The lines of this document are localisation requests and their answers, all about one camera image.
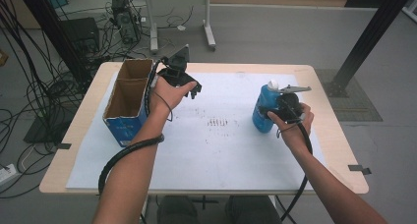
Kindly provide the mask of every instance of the black tape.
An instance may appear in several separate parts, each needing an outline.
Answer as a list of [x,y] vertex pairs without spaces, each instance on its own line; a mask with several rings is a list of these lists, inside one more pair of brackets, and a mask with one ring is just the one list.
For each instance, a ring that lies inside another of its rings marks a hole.
[[363,175],[372,174],[371,169],[363,168],[362,165],[347,165],[352,172],[362,172]]
[[58,145],[56,145],[56,148],[58,149],[70,149],[70,147],[70,143],[59,143]]

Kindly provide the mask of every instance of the person's right arm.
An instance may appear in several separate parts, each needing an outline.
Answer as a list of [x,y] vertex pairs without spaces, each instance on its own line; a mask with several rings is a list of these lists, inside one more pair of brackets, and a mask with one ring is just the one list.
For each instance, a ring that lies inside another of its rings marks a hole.
[[[303,125],[310,133],[314,114],[310,106],[302,104],[305,113]],[[340,183],[307,149],[298,127],[284,123],[278,116],[268,116],[282,131],[282,138],[304,170],[317,196],[322,201],[334,223],[387,223],[367,202]]]

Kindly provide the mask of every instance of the hand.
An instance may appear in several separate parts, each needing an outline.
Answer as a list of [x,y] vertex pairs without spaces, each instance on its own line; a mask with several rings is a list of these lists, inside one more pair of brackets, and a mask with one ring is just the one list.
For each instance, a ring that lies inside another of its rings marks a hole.
[[158,112],[168,116],[170,110],[174,109],[182,100],[184,95],[197,85],[197,82],[190,82],[180,87],[170,85],[164,78],[159,77],[155,88],[150,94],[150,113]]
[[[303,109],[303,113],[305,115],[303,120],[303,126],[306,129],[307,133],[310,134],[314,114],[311,112],[311,108],[307,104],[301,103],[301,108]],[[305,146],[303,134],[296,125],[286,124],[276,114],[272,112],[268,112],[268,116],[278,125],[279,129],[282,131],[281,134],[285,144],[291,150],[293,150],[296,147],[303,147],[307,149],[307,147]]]

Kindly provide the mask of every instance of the forearm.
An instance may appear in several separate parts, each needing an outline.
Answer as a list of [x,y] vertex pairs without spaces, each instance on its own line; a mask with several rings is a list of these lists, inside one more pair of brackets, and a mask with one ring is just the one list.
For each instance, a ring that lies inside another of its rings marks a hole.
[[386,223],[362,198],[340,183],[307,149],[291,150],[334,223]]
[[[164,114],[150,114],[132,143],[158,137],[165,120]],[[156,145],[147,146],[116,163],[101,195],[95,223],[138,222],[148,194],[156,150]]]

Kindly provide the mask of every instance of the blue spray bottle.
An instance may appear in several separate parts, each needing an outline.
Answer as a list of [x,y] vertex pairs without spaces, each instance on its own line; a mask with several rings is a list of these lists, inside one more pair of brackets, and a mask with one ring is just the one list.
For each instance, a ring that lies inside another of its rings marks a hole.
[[261,133],[268,133],[273,126],[273,121],[266,118],[259,109],[259,106],[265,108],[277,108],[276,99],[280,96],[278,82],[270,80],[268,84],[261,87],[261,93],[255,105],[254,113],[252,114],[252,121],[255,127]]

